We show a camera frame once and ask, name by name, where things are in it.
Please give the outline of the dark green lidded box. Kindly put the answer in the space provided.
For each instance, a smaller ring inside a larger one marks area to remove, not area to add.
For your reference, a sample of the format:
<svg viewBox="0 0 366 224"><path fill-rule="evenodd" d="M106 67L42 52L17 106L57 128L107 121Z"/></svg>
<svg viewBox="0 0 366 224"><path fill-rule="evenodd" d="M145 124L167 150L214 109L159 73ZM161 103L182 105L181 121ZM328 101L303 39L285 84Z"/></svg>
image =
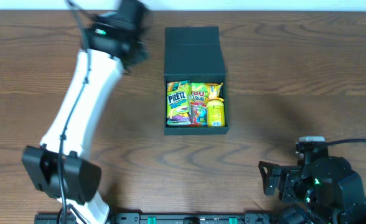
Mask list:
<svg viewBox="0 0 366 224"><path fill-rule="evenodd" d="M226 134L227 87L226 69L220 47L218 27L168 27L165 29L164 83L189 80L191 83L223 83L220 97L224 99L225 127L168 126L166 135Z"/></svg>

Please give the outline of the green Pretz snack box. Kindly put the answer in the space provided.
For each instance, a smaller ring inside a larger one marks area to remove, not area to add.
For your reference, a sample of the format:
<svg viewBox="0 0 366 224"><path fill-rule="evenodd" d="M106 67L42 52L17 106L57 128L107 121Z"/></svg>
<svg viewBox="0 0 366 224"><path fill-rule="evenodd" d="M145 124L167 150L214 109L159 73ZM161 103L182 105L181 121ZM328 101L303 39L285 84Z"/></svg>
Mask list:
<svg viewBox="0 0 366 224"><path fill-rule="evenodd" d="M169 82L166 86L166 124L168 126L188 126L190 120L189 80Z"/></svg>

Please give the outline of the yellow plastic bottle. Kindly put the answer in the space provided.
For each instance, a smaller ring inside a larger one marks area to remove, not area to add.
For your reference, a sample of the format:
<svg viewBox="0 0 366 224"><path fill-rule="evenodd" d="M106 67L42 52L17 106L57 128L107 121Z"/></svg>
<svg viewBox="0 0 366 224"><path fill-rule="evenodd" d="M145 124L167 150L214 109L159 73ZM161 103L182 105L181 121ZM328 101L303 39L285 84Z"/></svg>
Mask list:
<svg viewBox="0 0 366 224"><path fill-rule="evenodd" d="M212 100L207 103L207 126L225 127L225 109L222 101Z"/></svg>

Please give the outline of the Haribo gummy candy bag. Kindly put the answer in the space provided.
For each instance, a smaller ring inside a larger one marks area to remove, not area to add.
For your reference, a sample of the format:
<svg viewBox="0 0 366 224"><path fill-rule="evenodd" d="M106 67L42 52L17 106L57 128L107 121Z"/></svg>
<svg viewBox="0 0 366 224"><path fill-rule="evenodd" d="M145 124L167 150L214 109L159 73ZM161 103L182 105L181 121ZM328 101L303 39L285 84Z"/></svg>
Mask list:
<svg viewBox="0 0 366 224"><path fill-rule="evenodd" d="M204 83L191 83L190 120L192 126L207 125L206 99L209 92Z"/></svg>

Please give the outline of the orange yellow snack packet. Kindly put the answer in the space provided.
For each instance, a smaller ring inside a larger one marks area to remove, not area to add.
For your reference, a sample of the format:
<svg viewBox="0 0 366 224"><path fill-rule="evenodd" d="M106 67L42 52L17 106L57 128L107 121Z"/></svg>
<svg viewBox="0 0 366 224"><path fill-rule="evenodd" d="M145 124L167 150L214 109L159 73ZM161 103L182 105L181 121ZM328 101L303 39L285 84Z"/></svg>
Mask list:
<svg viewBox="0 0 366 224"><path fill-rule="evenodd" d="M224 102L224 99L220 97L220 91L223 87L223 83L206 83L205 88L207 90L207 96L205 97L205 102L208 103L212 100L218 100Z"/></svg>

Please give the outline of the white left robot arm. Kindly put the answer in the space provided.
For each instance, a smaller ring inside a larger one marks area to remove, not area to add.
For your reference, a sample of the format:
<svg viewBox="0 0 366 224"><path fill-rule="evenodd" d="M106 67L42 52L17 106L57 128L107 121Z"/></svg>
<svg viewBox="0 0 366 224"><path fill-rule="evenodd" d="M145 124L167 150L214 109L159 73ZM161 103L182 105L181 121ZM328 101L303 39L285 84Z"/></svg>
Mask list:
<svg viewBox="0 0 366 224"><path fill-rule="evenodd" d="M71 210L79 223L107 223L110 207L98 191L101 168L92 164L92 139L106 102L126 67L146 58L141 19L97 19L85 29L72 81L39 146L22 163L34 187Z"/></svg>

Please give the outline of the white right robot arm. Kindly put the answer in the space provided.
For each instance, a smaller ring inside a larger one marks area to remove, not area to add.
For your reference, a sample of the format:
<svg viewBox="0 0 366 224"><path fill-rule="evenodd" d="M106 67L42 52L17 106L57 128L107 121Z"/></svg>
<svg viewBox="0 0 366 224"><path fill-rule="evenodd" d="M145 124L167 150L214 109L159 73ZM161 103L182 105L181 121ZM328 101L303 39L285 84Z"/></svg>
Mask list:
<svg viewBox="0 0 366 224"><path fill-rule="evenodd" d="M361 176L343 157L305 155L296 166L258 164L265 195L290 203L271 223L366 224Z"/></svg>

